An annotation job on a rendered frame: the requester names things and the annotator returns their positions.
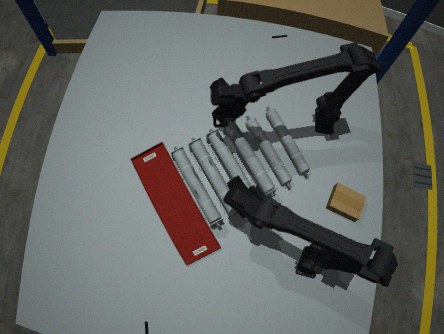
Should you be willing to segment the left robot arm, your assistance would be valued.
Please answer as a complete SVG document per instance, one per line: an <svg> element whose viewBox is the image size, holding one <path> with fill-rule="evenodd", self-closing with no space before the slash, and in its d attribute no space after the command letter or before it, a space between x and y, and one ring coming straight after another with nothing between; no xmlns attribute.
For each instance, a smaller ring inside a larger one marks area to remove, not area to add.
<svg viewBox="0 0 444 334"><path fill-rule="evenodd" d="M255 190L246 188L239 178L237 175L229 180L227 185L230 189L223 202L243 213L259 229L265 226L272 230L273 227L279 232L292 234L311 243L303 249L296 274L315 278L316 273L321 274L323 269L334 269L389 286L391 274L398 266L392 245L377 238L371 245L362 244L300 217L273 198L262 197L260 201ZM369 259L373 251L376 251L373 259Z"/></svg>

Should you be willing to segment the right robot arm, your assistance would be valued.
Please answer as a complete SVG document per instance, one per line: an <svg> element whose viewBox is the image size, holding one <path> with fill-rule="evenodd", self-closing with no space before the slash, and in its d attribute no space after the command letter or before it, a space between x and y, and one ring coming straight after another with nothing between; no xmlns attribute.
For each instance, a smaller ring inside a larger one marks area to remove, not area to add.
<svg viewBox="0 0 444 334"><path fill-rule="evenodd" d="M334 73L350 72L333 92L326 92L316 99L318 107L315 109L315 131L332 135L334 123L340 119L342 114L340 109L344 102L369 76L381 71L373 52L357 43L350 43L341 45L340 53L335 55L278 69L244 74L239 84L220 86L228 85L221 77L210 86L211 103L213 106L219 106L226 113L232 105L244 108L248 103L255 103L260 97L266 96L266 93L290 84Z"/></svg>

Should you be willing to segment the red scrap tray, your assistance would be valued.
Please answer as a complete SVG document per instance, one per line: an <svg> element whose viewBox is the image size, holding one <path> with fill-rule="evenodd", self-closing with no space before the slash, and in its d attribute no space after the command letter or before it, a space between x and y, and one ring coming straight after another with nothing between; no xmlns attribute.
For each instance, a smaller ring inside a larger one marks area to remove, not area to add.
<svg viewBox="0 0 444 334"><path fill-rule="evenodd" d="M162 144L134 156L131 161L167 233L188 265L216 251L220 245Z"/></svg>

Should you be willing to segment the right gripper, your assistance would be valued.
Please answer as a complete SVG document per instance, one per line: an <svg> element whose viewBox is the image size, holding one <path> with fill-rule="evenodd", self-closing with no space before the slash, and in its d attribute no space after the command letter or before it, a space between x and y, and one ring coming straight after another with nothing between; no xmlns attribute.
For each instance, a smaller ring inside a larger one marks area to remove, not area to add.
<svg viewBox="0 0 444 334"><path fill-rule="evenodd" d="M241 109L243 109L241 111ZM240 112L241 111L241 112ZM229 110L224 113L224 111L218 106L213 112L213 125L215 128L218 127L226 127L228 123L231 121L233 122L237 118L241 117L242 114L244 114L246 111L246 108L237 108L234 105L232 105ZM240 113L239 113L240 112ZM216 118L215 118L216 117ZM223 119L222 119L223 118ZM233 120L234 119L234 120ZM232 121L233 120L233 121ZM219 121L220 124L216 124L216 121ZM223 122L224 121L224 122Z"/></svg>

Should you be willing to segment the brown cardboard box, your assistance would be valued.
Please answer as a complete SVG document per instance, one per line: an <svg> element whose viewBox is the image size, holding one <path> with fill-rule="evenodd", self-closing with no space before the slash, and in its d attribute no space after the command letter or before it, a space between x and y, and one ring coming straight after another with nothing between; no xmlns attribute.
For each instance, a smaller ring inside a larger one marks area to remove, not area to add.
<svg viewBox="0 0 444 334"><path fill-rule="evenodd" d="M326 209L355 222L360 218L365 200L366 196L337 183L333 187Z"/></svg>

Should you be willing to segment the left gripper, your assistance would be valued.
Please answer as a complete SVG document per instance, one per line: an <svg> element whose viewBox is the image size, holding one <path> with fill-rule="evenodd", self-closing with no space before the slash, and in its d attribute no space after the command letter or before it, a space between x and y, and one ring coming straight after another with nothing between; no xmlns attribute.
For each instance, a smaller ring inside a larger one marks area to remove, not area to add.
<svg viewBox="0 0 444 334"><path fill-rule="evenodd" d="M258 185L256 185L256 187L254 187L254 186L252 185L252 186L249 187L248 189L249 189L249 190L254 189L255 192L258 194L258 196L259 196L260 199L261 199L262 197L266 197L266 196L264 195L264 193L261 191L261 189L259 188ZM245 218L245 217L246 217L243 213L241 213L241 212L238 212L238 213L240 214L240 216L241 216L242 218Z"/></svg>

